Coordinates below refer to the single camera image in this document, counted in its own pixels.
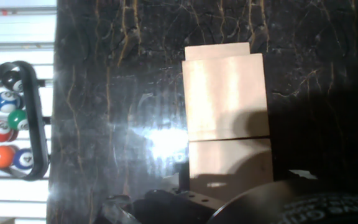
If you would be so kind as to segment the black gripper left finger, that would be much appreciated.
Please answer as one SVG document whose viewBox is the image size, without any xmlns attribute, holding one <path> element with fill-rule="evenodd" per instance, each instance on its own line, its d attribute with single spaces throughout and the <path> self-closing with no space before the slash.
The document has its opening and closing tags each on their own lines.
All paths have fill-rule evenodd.
<svg viewBox="0 0 358 224">
<path fill-rule="evenodd" d="M 224 205 L 222 200 L 190 190 L 190 165 L 177 164 L 178 172 L 162 179 L 133 202 L 133 214 L 145 224 L 205 224 Z"/>
</svg>

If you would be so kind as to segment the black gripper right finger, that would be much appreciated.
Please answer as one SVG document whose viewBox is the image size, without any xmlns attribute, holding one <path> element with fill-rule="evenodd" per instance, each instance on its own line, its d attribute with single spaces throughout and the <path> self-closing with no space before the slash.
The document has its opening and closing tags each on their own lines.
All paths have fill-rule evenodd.
<svg viewBox="0 0 358 224">
<path fill-rule="evenodd" d="M 317 176 L 313 175 L 308 170 L 290 170 L 292 174 L 298 175 L 299 177 L 306 178 L 309 180 L 318 180 Z"/>
</svg>

